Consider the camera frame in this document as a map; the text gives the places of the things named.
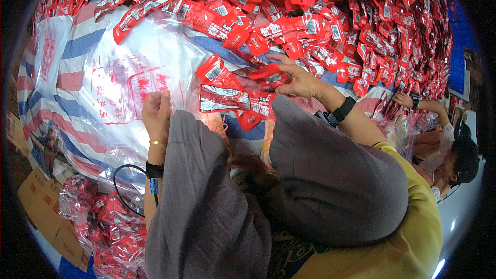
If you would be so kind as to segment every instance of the finger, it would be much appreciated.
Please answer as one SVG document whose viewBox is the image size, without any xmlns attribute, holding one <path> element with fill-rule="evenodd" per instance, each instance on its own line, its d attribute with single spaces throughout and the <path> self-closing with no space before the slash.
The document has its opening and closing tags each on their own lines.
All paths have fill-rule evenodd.
<svg viewBox="0 0 496 279">
<path fill-rule="evenodd" d="M 160 101 L 160 112 L 163 112 L 165 114 L 170 114 L 171 113 L 171 92 L 169 92 L 168 90 L 165 90 L 162 94 L 162 98 L 161 98 L 161 101 Z"/>
<path fill-rule="evenodd" d="M 294 86 L 292 84 L 283 84 L 276 88 L 277 94 L 293 94 Z"/>
<path fill-rule="evenodd" d="M 275 59 L 275 60 L 280 61 L 281 63 L 286 64 L 286 65 L 292 65 L 295 63 L 294 60 L 289 59 L 289 57 L 284 55 L 284 54 L 267 54 L 265 56 L 265 58 L 266 59 Z"/>
<path fill-rule="evenodd" d="M 298 65 L 287 65 L 287 64 L 279 64 L 279 69 L 281 69 L 282 72 L 286 72 L 287 74 L 294 76 L 300 73 L 301 71 L 305 71 L 302 67 Z"/>
</svg>

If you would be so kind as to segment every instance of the left hand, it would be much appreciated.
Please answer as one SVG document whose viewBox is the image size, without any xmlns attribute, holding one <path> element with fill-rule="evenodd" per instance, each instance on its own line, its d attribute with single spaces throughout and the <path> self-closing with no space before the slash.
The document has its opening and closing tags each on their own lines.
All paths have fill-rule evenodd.
<svg viewBox="0 0 496 279">
<path fill-rule="evenodd" d="M 143 104 L 141 116 L 150 141 L 167 142 L 171 117 L 171 93 L 154 91 L 148 93 Z"/>
<path fill-rule="evenodd" d="M 405 93 L 396 93 L 393 97 L 393 101 L 399 104 L 400 106 L 406 108 L 413 108 L 413 99 Z"/>
</svg>

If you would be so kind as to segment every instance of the woman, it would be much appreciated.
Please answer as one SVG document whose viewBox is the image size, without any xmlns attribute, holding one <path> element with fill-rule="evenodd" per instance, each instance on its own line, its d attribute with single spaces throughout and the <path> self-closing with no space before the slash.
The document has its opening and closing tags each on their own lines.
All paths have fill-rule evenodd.
<svg viewBox="0 0 496 279">
<path fill-rule="evenodd" d="M 169 94 L 150 93 L 148 163 L 164 171 L 157 208 L 145 193 L 148 277 L 430 276 L 442 237 L 427 183 L 336 88 L 267 58 L 292 76 L 276 92 L 340 112 L 340 132 L 278 96 L 269 156 L 279 181 L 257 199 L 232 185 L 218 134 L 187 112 L 170 117 Z"/>
<path fill-rule="evenodd" d="M 405 93 L 396 94 L 393 100 L 403 107 L 414 107 L 413 99 Z M 413 164 L 440 204 L 450 188 L 475 178 L 479 167 L 477 145 L 470 137 L 455 140 L 454 128 L 439 102 L 421 100 L 416 109 L 437 113 L 442 128 L 415 136 L 414 152 L 424 160 L 419 165 Z"/>
</svg>

